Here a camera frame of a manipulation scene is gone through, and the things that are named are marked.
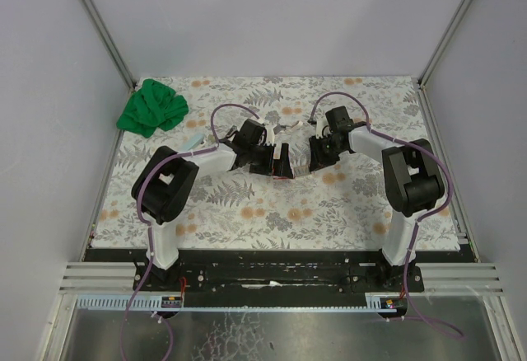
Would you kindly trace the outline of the green cloth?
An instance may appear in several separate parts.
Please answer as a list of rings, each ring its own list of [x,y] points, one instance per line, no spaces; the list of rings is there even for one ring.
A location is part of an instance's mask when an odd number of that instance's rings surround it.
[[[150,138],[157,129],[172,130],[189,113],[185,98],[167,85],[148,78],[128,99],[116,122],[120,130]]]

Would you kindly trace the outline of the floral table mat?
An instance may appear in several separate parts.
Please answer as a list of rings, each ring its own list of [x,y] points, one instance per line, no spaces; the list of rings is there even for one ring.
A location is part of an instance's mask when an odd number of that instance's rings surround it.
[[[160,146],[180,148],[195,134],[207,144],[258,115],[296,131],[277,135],[289,144],[293,166],[310,159],[307,120],[343,105],[355,121],[413,141],[427,131],[410,77],[166,77],[163,83],[189,105],[184,121],[150,138],[124,134],[92,232],[94,248],[143,248],[147,228],[138,220],[133,183]],[[377,250],[392,210],[378,163],[343,154],[329,168],[294,180],[275,180],[241,168],[197,180],[174,229],[183,248]]]

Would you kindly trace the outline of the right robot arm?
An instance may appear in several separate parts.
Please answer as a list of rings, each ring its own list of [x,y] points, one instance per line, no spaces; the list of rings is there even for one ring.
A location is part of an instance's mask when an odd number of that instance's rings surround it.
[[[402,266],[415,257],[415,224],[421,212],[431,211],[445,194],[440,164],[431,144],[424,138],[411,143],[395,140],[353,121],[343,106],[329,110],[326,120],[316,123],[309,137],[309,171],[318,171],[339,162],[343,153],[358,153],[382,166],[385,196],[393,213],[382,246],[385,261]]]

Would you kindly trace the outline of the light blue stapler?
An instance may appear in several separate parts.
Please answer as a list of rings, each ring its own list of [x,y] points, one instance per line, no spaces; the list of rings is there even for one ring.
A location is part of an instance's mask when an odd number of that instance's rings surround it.
[[[200,146],[203,146],[205,140],[204,134],[195,134],[185,144],[180,147],[181,152],[193,151]]]

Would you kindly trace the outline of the small white stapler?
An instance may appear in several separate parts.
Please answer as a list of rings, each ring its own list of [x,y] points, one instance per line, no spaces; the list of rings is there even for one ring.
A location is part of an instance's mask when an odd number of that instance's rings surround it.
[[[273,132],[275,134],[279,134],[279,133],[285,132],[285,131],[296,131],[296,130],[300,129],[303,125],[304,125],[304,123],[302,121],[297,121],[297,122],[295,122],[293,124],[290,124],[290,125],[277,124],[273,128]]]

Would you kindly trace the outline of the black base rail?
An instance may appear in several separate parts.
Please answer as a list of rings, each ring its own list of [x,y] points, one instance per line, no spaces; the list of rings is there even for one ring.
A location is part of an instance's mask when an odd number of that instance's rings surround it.
[[[394,312],[404,288],[425,291],[440,261],[421,251],[408,268],[378,251],[181,251],[168,270],[133,255],[89,278],[81,304],[99,310],[157,312]]]

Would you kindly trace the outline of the staple strip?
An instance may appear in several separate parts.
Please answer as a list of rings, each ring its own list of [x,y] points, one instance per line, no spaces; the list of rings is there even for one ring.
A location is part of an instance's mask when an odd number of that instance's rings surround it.
[[[292,171],[295,178],[308,176],[310,174],[310,169],[308,165],[295,166],[292,168]]]

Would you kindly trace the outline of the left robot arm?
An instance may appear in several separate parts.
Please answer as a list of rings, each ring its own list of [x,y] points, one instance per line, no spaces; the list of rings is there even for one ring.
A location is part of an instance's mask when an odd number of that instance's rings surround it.
[[[247,166],[252,174],[292,179],[289,144],[274,142],[274,129],[247,119],[240,129],[210,147],[176,152],[162,146],[133,185],[140,222],[147,225],[147,259],[168,270],[179,259],[175,220],[183,212],[194,183]]]

